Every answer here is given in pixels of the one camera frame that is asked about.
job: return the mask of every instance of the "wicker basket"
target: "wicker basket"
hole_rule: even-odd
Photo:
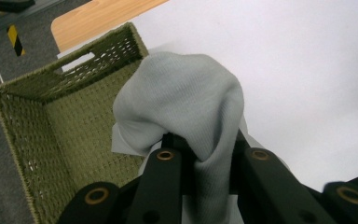
[[[95,55],[91,60],[61,72],[90,52]],[[112,104],[146,55],[127,23],[0,85],[0,120],[36,223],[55,223],[76,192],[90,183],[121,187],[137,176],[143,158],[110,151]]]

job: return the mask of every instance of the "white surface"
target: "white surface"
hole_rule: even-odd
[[[171,0],[132,21],[150,52],[236,75],[249,134],[300,182],[358,176],[358,1]]]

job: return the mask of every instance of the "gray towel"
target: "gray towel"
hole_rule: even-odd
[[[118,94],[113,151],[147,156],[164,133],[194,150],[194,223],[228,223],[231,155],[243,114],[240,82],[206,55],[169,52],[146,57]]]

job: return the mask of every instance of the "yellow and black warning tape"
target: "yellow and black warning tape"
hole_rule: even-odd
[[[17,56],[21,56],[25,54],[25,50],[22,48],[22,44],[19,39],[19,35],[17,33],[16,26],[10,25],[7,28],[7,35],[10,39],[11,45],[13,46],[13,49],[16,51]]]

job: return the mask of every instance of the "brass grommet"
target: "brass grommet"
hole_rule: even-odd
[[[269,154],[265,151],[261,151],[261,150],[255,150],[252,152],[252,157],[260,160],[260,161],[266,161],[269,160]]]
[[[347,202],[358,204],[358,191],[345,186],[337,188],[339,197]]]
[[[97,192],[101,192],[101,194],[102,194],[101,197],[93,199],[92,194],[97,193]],[[109,190],[106,188],[92,189],[89,191],[89,193],[86,194],[84,201],[86,201],[87,204],[94,205],[94,204],[98,204],[98,203],[105,201],[107,196],[109,196]]]
[[[173,153],[170,151],[161,151],[157,154],[157,158],[161,161],[169,161],[173,158]]]

